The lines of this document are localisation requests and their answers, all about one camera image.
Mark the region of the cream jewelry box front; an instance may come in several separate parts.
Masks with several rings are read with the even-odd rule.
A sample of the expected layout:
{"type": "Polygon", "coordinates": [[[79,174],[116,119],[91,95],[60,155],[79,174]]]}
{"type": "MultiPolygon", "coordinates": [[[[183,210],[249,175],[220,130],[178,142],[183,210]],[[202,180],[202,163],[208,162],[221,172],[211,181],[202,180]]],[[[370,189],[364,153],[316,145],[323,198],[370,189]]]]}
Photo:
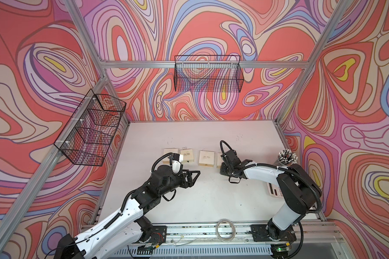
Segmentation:
{"type": "Polygon", "coordinates": [[[217,155],[216,155],[216,166],[217,166],[217,168],[221,168],[222,163],[223,163],[222,153],[217,153],[217,155]]]}

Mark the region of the small cream jewelry box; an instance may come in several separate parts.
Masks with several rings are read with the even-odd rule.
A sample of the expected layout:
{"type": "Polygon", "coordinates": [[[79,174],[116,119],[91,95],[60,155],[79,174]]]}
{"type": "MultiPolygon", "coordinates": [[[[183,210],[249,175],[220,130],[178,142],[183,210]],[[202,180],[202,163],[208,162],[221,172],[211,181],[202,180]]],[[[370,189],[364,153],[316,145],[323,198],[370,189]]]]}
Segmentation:
{"type": "Polygon", "coordinates": [[[193,163],[195,160],[193,149],[182,149],[180,154],[183,156],[183,163],[193,163]]]}

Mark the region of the cream drawer jewelry box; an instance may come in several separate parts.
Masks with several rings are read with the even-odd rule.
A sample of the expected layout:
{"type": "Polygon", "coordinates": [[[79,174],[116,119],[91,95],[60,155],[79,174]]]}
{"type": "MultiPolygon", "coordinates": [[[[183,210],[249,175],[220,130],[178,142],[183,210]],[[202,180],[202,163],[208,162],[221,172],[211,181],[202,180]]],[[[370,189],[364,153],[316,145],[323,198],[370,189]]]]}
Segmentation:
{"type": "MultiPolygon", "coordinates": [[[[167,154],[167,153],[179,153],[179,149],[178,148],[165,148],[163,150],[163,154],[167,154]]],[[[170,158],[169,157],[164,158],[162,160],[162,163],[168,165],[170,163],[170,158]]]]}

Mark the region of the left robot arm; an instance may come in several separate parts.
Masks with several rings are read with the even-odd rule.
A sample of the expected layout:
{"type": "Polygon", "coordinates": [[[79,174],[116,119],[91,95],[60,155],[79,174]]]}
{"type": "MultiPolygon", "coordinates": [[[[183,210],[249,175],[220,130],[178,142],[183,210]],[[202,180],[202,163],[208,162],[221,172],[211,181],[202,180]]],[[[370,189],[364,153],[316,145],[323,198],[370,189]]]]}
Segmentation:
{"type": "Polygon", "coordinates": [[[55,248],[55,259],[107,259],[124,246],[140,243],[139,251],[157,249],[166,242],[166,226],[154,226],[146,214],[175,194],[178,188],[191,188],[200,171],[183,168],[183,157],[167,153],[151,167],[151,176],[140,187],[130,191],[121,207],[107,218],[76,236],[67,234],[55,248]]]}

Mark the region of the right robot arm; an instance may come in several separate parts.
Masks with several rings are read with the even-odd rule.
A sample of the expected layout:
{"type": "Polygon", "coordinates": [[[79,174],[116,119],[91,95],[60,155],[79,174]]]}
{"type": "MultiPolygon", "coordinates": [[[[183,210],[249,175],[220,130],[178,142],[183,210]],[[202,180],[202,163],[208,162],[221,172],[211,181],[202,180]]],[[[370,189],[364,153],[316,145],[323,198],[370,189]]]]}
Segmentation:
{"type": "Polygon", "coordinates": [[[298,164],[275,166],[243,160],[226,142],[219,143],[222,152],[220,174],[230,179],[252,179],[267,182],[281,189],[284,205],[269,220],[266,231],[271,240],[281,240],[288,228],[299,223],[307,214],[318,214],[322,209],[322,191],[298,164]]]}

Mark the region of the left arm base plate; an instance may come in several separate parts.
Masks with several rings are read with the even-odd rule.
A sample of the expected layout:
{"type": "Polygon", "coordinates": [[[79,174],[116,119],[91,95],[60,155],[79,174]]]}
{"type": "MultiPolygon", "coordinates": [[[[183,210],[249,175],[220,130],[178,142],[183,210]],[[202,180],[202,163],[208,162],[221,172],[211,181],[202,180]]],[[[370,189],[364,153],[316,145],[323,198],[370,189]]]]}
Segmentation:
{"type": "Polygon", "coordinates": [[[152,243],[153,245],[161,245],[166,241],[167,226],[159,225],[142,229],[142,236],[138,240],[139,243],[152,243]]]}

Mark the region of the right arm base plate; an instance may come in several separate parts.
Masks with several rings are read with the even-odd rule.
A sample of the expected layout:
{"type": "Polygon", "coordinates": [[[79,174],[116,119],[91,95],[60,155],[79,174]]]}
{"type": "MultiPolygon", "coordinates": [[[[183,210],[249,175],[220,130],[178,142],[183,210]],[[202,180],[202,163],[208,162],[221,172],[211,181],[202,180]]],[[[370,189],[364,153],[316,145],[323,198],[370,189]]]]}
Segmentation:
{"type": "Polygon", "coordinates": [[[292,226],[289,226],[284,231],[276,231],[274,228],[269,228],[266,224],[252,224],[250,227],[249,233],[255,242],[292,243],[297,240],[292,226]]]}

